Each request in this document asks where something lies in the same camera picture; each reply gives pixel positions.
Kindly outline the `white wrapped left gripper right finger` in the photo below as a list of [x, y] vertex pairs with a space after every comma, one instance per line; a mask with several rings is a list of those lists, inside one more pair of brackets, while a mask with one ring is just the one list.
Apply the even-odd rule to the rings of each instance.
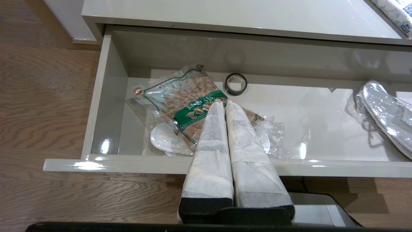
[[290, 194], [245, 111], [232, 101], [227, 102], [225, 109], [236, 206], [284, 208], [293, 220], [295, 207]]

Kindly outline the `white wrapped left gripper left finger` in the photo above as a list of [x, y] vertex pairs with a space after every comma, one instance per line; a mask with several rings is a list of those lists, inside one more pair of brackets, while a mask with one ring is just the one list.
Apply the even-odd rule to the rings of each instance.
[[178, 207], [181, 224], [209, 224], [234, 205], [234, 187], [222, 102], [211, 105], [188, 169]]

